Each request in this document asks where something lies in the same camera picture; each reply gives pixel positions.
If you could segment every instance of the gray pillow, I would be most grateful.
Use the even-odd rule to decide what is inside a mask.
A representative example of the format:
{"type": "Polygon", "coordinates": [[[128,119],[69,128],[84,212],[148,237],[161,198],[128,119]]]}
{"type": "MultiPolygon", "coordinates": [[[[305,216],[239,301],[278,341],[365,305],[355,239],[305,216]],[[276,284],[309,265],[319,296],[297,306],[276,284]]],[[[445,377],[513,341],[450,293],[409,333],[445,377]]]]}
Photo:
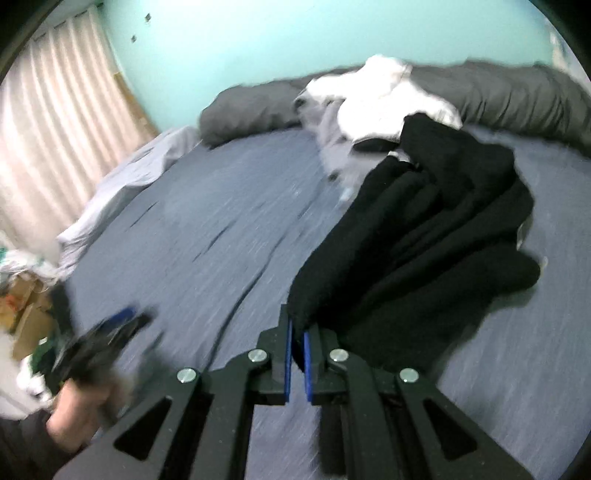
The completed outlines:
{"type": "Polygon", "coordinates": [[[234,138],[300,125],[294,100],[314,78],[358,70],[338,68],[262,85],[237,85],[224,90],[201,112],[199,130],[204,144],[217,147],[234,138]]]}
{"type": "Polygon", "coordinates": [[[465,123],[559,140],[591,157],[591,98],[565,73],[545,65],[485,61],[417,65],[411,80],[455,106],[465,123]]]}

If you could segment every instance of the light blue wall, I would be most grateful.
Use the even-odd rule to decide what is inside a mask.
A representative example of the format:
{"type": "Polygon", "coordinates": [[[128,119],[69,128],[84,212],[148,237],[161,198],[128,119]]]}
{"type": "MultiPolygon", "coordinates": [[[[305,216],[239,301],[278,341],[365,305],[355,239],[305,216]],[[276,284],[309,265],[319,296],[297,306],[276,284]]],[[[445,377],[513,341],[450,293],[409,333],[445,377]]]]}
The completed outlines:
{"type": "Polygon", "coordinates": [[[105,0],[101,11],[124,74],[160,129],[194,124],[237,83],[376,53],[430,63],[551,60],[543,17],[527,0],[105,0]]]}

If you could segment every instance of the white sheet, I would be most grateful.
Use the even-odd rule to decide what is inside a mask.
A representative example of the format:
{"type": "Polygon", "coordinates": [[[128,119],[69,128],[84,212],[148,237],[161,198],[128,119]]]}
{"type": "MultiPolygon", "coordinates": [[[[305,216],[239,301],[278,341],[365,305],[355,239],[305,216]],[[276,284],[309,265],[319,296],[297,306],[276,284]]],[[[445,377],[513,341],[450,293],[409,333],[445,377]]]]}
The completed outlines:
{"type": "Polygon", "coordinates": [[[62,232],[60,275],[68,277],[86,249],[144,188],[155,182],[199,142],[197,129],[182,127],[163,132],[109,173],[96,188],[80,219],[62,232]]]}

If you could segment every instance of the black bracket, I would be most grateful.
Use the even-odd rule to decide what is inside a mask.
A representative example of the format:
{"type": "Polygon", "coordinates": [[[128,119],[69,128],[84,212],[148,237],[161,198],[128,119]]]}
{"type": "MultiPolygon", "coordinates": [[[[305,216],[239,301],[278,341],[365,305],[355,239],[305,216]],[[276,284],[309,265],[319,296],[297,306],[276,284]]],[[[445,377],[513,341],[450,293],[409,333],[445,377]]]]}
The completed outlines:
{"type": "Polygon", "coordinates": [[[311,403],[340,405],[349,480],[533,480],[416,370],[372,369],[317,326],[304,363],[311,403]]]}
{"type": "MultiPolygon", "coordinates": [[[[289,399],[292,326],[213,372],[180,370],[68,463],[57,480],[242,480],[254,405],[289,399]]],[[[306,391],[340,410],[349,480],[532,480],[412,368],[371,368],[330,330],[304,334],[306,391]]]]}

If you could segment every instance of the black sleeve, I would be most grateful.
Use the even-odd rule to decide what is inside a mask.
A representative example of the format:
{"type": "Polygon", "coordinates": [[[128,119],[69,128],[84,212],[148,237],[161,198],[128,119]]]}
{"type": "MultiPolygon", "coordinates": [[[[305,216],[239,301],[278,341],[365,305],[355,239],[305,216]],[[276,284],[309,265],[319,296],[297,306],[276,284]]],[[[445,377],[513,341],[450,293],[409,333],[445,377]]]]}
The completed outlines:
{"type": "Polygon", "coordinates": [[[39,410],[23,420],[0,419],[0,472],[4,480],[51,480],[74,455],[47,433],[50,414],[39,410]]]}

